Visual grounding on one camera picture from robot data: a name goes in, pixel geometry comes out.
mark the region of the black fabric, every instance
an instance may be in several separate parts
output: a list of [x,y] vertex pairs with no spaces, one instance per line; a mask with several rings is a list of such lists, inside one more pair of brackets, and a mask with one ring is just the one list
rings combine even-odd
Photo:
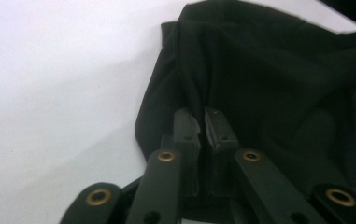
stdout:
[[211,106],[304,194],[319,183],[356,190],[356,33],[217,0],[187,5],[162,28],[135,127],[146,158],[177,110],[188,107],[204,133]]

